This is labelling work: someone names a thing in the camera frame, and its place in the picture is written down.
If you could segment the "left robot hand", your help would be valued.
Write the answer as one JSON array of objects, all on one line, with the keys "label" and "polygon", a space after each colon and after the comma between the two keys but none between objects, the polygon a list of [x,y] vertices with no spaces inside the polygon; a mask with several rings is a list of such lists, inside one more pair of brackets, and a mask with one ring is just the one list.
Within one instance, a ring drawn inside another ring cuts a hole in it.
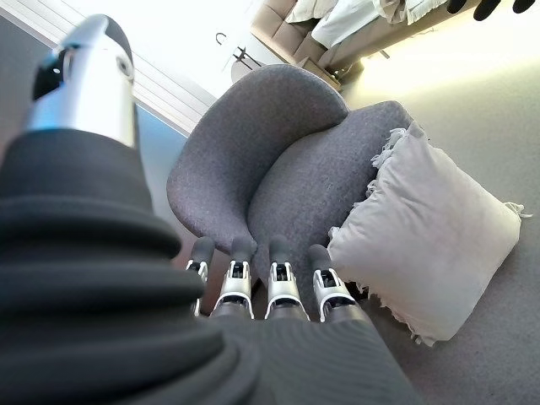
[{"label": "left robot hand", "polygon": [[4,404],[419,404],[369,317],[318,324],[228,301],[196,316],[201,274],[154,214],[132,52],[88,17],[42,61],[1,165]]}]

